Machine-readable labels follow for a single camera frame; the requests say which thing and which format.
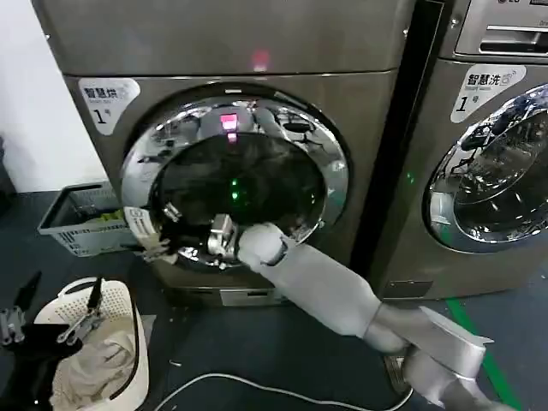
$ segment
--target machine door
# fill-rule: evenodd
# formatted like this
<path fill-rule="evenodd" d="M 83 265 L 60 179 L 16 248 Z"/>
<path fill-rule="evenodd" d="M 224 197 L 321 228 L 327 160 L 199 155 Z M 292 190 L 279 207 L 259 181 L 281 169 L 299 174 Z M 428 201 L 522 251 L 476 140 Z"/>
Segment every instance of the machine door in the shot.
<path fill-rule="evenodd" d="M 451 147 L 425 195 L 444 245 L 491 253 L 548 226 L 548 85 L 506 102 Z"/>
<path fill-rule="evenodd" d="M 312 106 L 262 86 L 185 92 L 143 124 L 122 167 L 128 223 L 149 256 L 200 270 L 236 265 L 207 252 L 211 224 L 273 222 L 298 242 L 343 210 L 348 163 Z"/>

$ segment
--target white robot arm segment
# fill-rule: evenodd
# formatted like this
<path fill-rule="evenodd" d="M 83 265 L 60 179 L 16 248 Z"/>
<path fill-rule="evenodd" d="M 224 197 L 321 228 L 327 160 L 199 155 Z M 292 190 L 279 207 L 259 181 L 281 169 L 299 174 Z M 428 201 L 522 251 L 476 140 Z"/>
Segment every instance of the white robot arm segment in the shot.
<path fill-rule="evenodd" d="M 428 308 L 384 304 L 363 277 L 314 247 L 297 245 L 274 224 L 246 229 L 236 249 L 242 263 L 336 333 L 386 353 L 408 348 L 404 376 L 428 401 L 449 411 L 512 410 L 489 401 L 475 382 L 491 340 Z"/>

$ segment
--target machine top panel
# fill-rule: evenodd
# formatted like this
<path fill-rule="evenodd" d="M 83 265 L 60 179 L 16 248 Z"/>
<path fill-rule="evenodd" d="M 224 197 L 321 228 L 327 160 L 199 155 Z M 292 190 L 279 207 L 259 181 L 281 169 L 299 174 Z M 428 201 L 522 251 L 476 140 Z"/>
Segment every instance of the machine top panel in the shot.
<path fill-rule="evenodd" d="M 472 0 L 455 53 L 548 59 L 548 0 Z"/>
<path fill-rule="evenodd" d="M 414 0 L 34 0 L 72 75 L 397 68 Z"/>

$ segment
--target washing machine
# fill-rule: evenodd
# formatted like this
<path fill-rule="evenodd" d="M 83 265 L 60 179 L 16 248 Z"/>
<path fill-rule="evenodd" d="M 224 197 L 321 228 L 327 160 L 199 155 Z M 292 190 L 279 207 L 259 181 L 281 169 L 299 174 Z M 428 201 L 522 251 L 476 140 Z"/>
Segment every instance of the washing machine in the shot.
<path fill-rule="evenodd" d="M 184 303 L 275 304 L 206 250 L 271 221 L 346 264 L 413 0 L 40 0 L 74 102 L 155 272 Z"/>
<path fill-rule="evenodd" d="M 372 235 L 362 220 L 377 237 L 366 274 L 385 299 L 514 288 L 548 255 L 548 2 L 437 3 L 450 18 L 384 224 Z"/>

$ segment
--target gray plastic basket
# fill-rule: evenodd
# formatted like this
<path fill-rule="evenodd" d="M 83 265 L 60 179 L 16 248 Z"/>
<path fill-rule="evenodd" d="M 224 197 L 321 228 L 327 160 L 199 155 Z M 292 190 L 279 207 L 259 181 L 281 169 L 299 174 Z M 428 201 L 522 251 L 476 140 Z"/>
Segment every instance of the gray plastic basket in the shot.
<path fill-rule="evenodd" d="M 78 257 L 127 250 L 137 241 L 123 219 L 90 221 L 120 208 L 108 182 L 66 187 L 45 214 L 38 231 L 51 235 Z"/>

